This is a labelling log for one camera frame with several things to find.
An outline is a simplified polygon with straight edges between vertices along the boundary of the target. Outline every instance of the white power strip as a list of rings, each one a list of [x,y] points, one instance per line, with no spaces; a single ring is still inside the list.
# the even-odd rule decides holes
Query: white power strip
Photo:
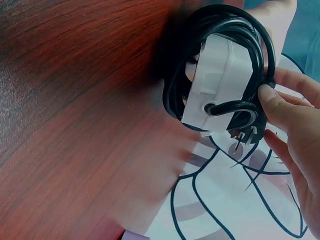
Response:
[[[211,34],[202,45],[197,65],[186,65],[193,72],[192,87],[181,122],[202,130],[224,132],[234,113],[211,116],[207,104],[241,100],[253,73],[248,49],[220,35]]]

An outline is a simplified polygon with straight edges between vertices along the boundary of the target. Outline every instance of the white paper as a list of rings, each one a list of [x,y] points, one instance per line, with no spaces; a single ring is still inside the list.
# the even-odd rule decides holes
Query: white paper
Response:
[[[280,67],[299,72],[282,56]],[[281,92],[302,97],[284,87]],[[281,130],[268,125],[284,141]],[[203,137],[146,236],[151,240],[314,240],[291,175],[267,143]]]

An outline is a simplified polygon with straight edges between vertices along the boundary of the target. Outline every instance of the finger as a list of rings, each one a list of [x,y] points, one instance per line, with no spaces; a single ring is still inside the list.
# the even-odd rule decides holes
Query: finger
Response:
[[[286,102],[273,88],[268,85],[262,85],[259,87],[258,97],[267,119],[273,125],[286,133],[292,125],[297,123],[297,119],[301,118],[299,114],[297,115],[294,108],[297,106]]]
[[[274,80],[277,84],[302,94],[317,109],[320,108],[320,83],[298,72],[277,68]]]
[[[301,178],[302,173],[296,163],[293,161],[288,150],[288,145],[270,130],[265,131],[264,140],[271,150],[274,151],[274,153],[284,163],[286,168],[291,173],[294,182],[296,183],[296,181]]]
[[[314,106],[299,98],[299,97],[296,97],[296,96],[292,96],[292,95],[289,95],[289,94],[286,94],[286,93],[283,93],[283,92],[280,92],[280,91],[276,91],[280,97],[282,97],[286,102],[288,103],[291,103],[293,105],[298,105],[298,106],[306,106],[306,107],[311,107],[311,108],[314,108]]]

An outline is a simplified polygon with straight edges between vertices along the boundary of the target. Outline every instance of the hand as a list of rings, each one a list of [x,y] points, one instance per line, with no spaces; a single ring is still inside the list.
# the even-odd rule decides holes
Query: hand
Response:
[[[295,16],[297,0],[270,0],[256,8],[246,10],[268,31],[275,49],[276,65],[280,62],[286,36]],[[264,65],[268,65],[267,51],[263,48]]]
[[[312,105],[262,85],[258,97],[268,121],[285,131],[287,143],[267,130],[269,147],[290,171],[302,215],[320,239],[320,83],[306,75],[277,69],[275,82],[301,93]]]

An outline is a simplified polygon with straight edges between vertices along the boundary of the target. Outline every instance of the black power cord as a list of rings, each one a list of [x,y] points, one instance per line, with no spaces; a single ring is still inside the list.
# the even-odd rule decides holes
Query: black power cord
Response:
[[[244,135],[248,138],[252,127],[255,126],[258,133],[250,141],[251,143],[258,142],[263,137],[267,120],[258,100],[257,91],[262,84],[275,87],[275,50],[266,29],[242,9],[223,4],[205,6],[190,15],[181,28],[177,29],[171,39],[170,55],[166,59],[163,90],[164,108],[172,117],[181,121],[185,109],[184,100],[188,99],[192,86],[192,82],[185,73],[186,63],[196,61],[194,56],[200,53],[202,43],[211,34],[221,35],[247,48],[253,72],[241,100],[219,105],[208,104],[204,109],[212,116],[235,113],[226,130],[235,138],[241,132],[245,133]],[[264,75],[261,39],[265,44],[268,56],[266,75]],[[194,126],[187,124],[185,126],[195,131],[204,132]],[[248,141],[242,136],[238,140],[244,143]]]

